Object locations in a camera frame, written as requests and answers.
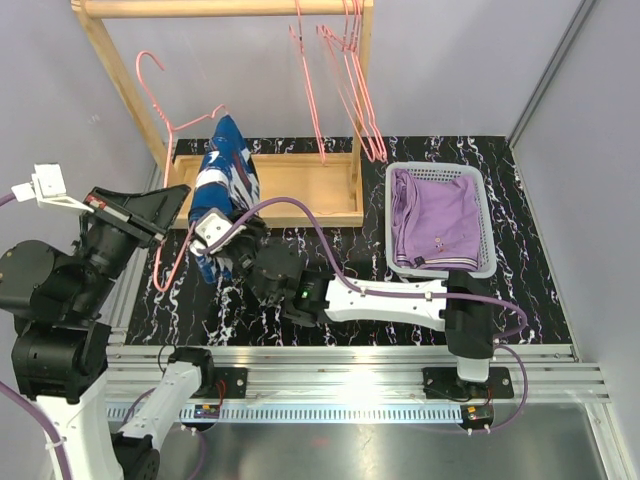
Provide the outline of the purple trousers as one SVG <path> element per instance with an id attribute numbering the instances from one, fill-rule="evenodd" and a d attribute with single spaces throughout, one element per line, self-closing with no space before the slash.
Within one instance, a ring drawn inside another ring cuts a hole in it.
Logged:
<path id="1" fill-rule="evenodd" d="M 475 271 L 481 227 L 475 182 L 419 179 L 405 169 L 391 174 L 392 258 L 420 270 Z"/>

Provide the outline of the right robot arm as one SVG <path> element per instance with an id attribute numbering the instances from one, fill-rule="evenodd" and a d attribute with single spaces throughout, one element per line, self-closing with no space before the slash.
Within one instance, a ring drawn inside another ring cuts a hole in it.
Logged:
<path id="1" fill-rule="evenodd" d="M 495 334 L 487 297 L 464 272 L 445 280 L 384 283 L 334 272 L 311 271 L 283 245 L 263 244 L 265 225 L 257 217 L 236 226 L 217 209 L 197 228 L 213 257 L 226 257 L 263 305 L 278 305 L 290 322 L 314 327 L 356 320 L 411 324 L 444 334 L 455 367 L 423 373 L 427 397 L 454 402 L 510 398 L 508 374 L 491 367 Z"/>

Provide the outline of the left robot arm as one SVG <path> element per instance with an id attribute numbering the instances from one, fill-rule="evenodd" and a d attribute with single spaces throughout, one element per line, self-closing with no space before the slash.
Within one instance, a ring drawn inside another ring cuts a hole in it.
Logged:
<path id="1" fill-rule="evenodd" d="M 101 308 L 134 252 L 165 239 L 188 194 L 185 185 L 138 194 L 95 188 L 78 203 L 72 253 L 29 240 L 2 255 L 1 307 L 17 333 L 17 385 L 5 394 L 40 424 L 60 479 L 155 478 L 183 406 L 215 389 L 211 353 L 180 347 L 139 412 L 117 431 L 109 427 L 111 329 Z"/>

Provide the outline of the pink hanger with blue trousers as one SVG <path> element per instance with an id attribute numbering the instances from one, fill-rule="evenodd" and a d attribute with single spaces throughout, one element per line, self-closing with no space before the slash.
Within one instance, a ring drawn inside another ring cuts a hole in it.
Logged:
<path id="1" fill-rule="evenodd" d="M 209 120 L 209 119 L 213 120 L 219 112 L 221 111 L 227 112 L 227 108 L 224 104 L 220 104 L 216 106 L 210 113 L 196 117 L 195 119 L 189 122 L 183 123 L 182 125 L 174 126 L 171 120 L 169 119 L 168 115 L 164 112 L 163 108 L 160 106 L 158 100 L 156 99 L 155 95 L 153 94 L 152 90 L 150 89 L 150 87 L 148 86 L 144 78 L 144 75 L 142 73 L 142 60 L 145 57 L 150 58 L 160 70 L 164 71 L 165 67 L 163 63 L 157 58 L 157 56 L 154 55 L 149 50 L 142 50 L 137 54 L 136 61 L 135 61 L 137 79 L 141 87 L 143 88 L 144 92 L 147 94 L 149 100 L 151 101 L 153 109 L 156 111 L 156 113 L 164 123 L 164 126 L 168 134 L 168 143 L 166 147 L 166 158 L 164 162 L 163 182 L 162 182 L 162 186 L 164 188 L 168 188 L 170 173 L 173 171 L 174 134 L 176 132 L 180 132 L 182 130 L 188 129 L 202 121 Z M 156 250 L 156 254 L 154 257 L 154 268 L 153 268 L 152 280 L 156 290 L 159 293 L 166 293 L 172 286 L 178 267 L 180 266 L 182 260 L 185 257 L 187 247 L 189 246 L 189 242 L 193 235 L 193 231 L 194 231 L 194 226 L 193 225 L 189 226 L 187 229 L 187 234 L 184 239 L 184 242 L 182 243 L 181 249 L 179 250 L 177 257 L 175 258 L 175 261 L 171 267 L 168 277 L 166 278 L 164 283 L 161 282 L 162 277 L 160 276 L 160 264 L 161 264 L 161 254 L 162 254 L 163 247 L 165 245 L 165 241 L 162 241 L 158 249 Z"/>

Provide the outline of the blue patterned trousers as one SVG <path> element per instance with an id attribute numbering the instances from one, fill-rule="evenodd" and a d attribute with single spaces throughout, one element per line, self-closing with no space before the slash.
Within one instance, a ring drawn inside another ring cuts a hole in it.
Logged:
<path id="1" fill-rule="evenodd" d="M 207 284 L 229 278 L 232 261 L 223 254 L 200 253 L 213 242 L 204 236 L 203 224 L 216 210 L 231 223 L 260 202 L 260 182 L 245 138 L 230 115 L 219 120 L 204 155 L 188 214 L 194 228 L 189 247 Z"/>

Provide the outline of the pink hanger with purple trousers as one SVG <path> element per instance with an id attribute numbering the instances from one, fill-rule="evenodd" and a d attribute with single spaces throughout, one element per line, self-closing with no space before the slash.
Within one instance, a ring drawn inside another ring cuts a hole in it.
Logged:
<path id="1" fill-rule="evenodd" d="M 297 27 L 289 26 L 289 34 L 296 45 L 301 72 L 304 77 L 304 90 L 309 107 L 310 118 L 314 131 L 314 136 L 318 146 L 319 158 L 322 166 L 326 165 L 327 154 L 324 146 L 324 139 L 320 128 L 318 110 L 315 102 L 315 95 L 313 90 L 313 84 L 309 71 L 309 66 L 306 59 L 304 37 L 303 37 L 303 25 L 302 25 L 302 9 L 299 0 L 294 1 L 295 14 L 297 19 Z"/>

